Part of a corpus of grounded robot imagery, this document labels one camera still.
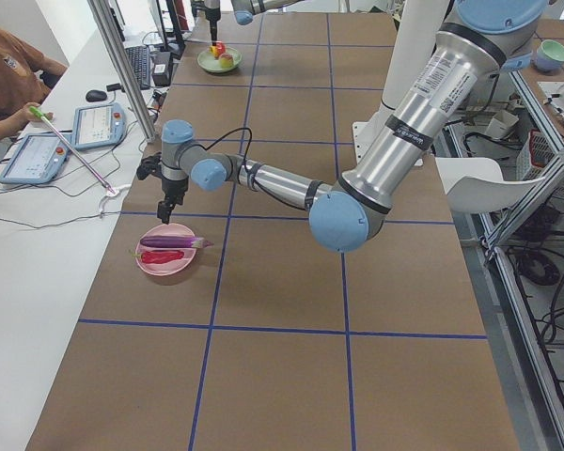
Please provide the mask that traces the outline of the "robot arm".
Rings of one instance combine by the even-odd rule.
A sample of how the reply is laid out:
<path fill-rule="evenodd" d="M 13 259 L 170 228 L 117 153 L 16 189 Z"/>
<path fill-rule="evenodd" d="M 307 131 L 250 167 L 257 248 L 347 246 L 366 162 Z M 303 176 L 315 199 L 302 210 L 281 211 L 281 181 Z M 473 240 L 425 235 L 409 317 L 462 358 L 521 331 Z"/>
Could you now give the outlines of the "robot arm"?
<path fill-rule="evenodd" d="M 250 24 L 256 15 L 269 10 L 279 9 L 299 3 L 300 0 L 233 0 L 232 10 L 237 24 Z M 211 44 L 218 41 L 218 22 L 221 20 L 222 12 L 219 0 L 192 1 L 193 13 L 202 11 L 209 23 Z"/>
<path fill-rule="evenodd" d="M 350 252 L 374 237 L 392 195 L 428 151 L 473 86 L 531 59 L 543 1 L 410 1 L 406 4 L 379 109 L 353 126 L 356 167 L 327 185 L 249 160 L 211 153 L 183 120 L 167 121 L 162 149 L 141 161 L 139 179 L 155 177 L 168 222 L 190 184 L 214 191 L 226 182 L 262 192 L 308 214 L 323 247 Z"/>

